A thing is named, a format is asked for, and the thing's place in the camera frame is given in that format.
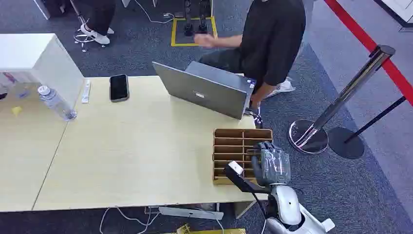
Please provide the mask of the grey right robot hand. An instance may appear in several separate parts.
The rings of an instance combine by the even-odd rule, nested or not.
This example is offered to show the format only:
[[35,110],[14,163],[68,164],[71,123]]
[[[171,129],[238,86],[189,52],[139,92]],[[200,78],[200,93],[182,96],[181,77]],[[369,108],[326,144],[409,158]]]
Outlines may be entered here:
[[285,185],[291,180],[289,154],[270,141],[259,142],[251,150],[254,176],[260,186]]

